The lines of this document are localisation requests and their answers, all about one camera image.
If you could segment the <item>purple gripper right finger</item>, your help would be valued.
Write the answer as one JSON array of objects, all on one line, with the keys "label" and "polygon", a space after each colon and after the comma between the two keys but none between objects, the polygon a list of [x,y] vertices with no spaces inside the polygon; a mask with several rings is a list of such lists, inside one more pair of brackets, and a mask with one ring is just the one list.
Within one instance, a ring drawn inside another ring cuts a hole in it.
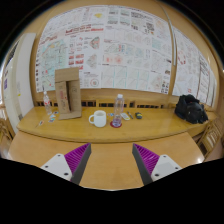
[{"label": "purple gripper right finger", "polygon": [[168,155],[159,156],[138,144],[133,144],[132,154],[144,185],[181,170],[181,167]]}]

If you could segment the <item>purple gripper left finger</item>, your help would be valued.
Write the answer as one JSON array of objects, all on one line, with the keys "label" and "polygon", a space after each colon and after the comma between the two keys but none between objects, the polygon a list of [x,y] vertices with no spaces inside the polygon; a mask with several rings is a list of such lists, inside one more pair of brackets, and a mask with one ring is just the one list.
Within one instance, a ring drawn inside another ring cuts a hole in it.
[{"label": "purple gripper left finger", "polygon": [[87,143],[65,155],[56,154],[41,168],[79,185],[90,155],[91,144]]}]

